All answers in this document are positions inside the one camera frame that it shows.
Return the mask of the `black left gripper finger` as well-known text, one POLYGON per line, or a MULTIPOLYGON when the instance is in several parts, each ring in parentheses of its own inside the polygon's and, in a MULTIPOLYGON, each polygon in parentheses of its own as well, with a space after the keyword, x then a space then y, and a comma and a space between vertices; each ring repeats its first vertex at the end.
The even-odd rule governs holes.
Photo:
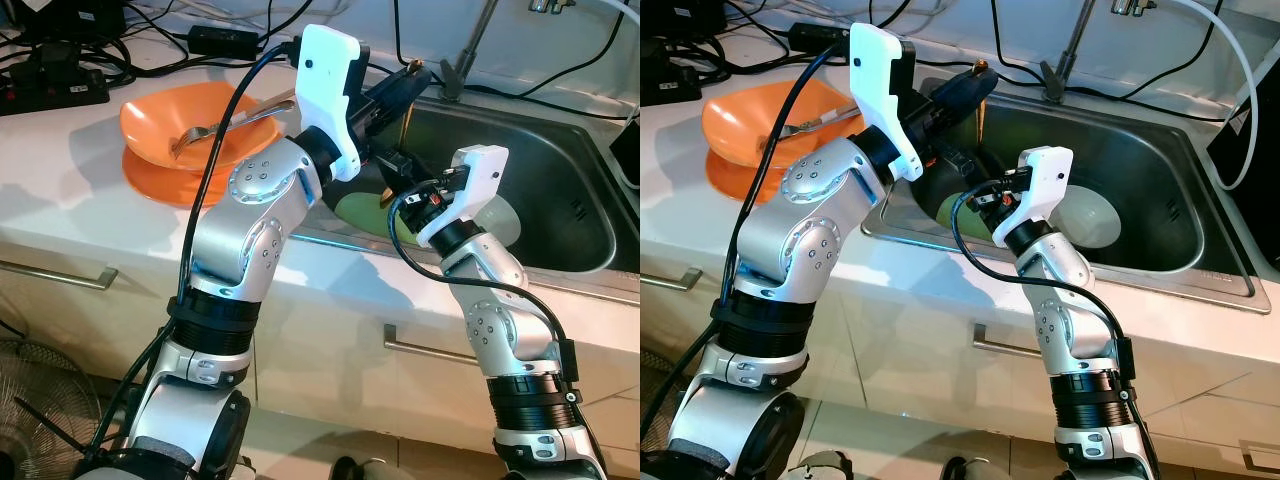
POLYGON ((372 87, 372 102, 384 109, 408 108, 433 82, 433 73, 422 67, 406 67, 372 87))
POLYGON ((965 70, 931 92, 931 100, 943 106, 978 106, 998 84, 996 70, 965 70))
POLYGON ((997 84, 997 79, 948 81, 940 86, 940 106, 952 119, 963 120, 980 106, 997 84))
POLYGON ((430 76, 398 76, 381 81, 380 119, 389 122, 403 115, 431 83, 430 76))

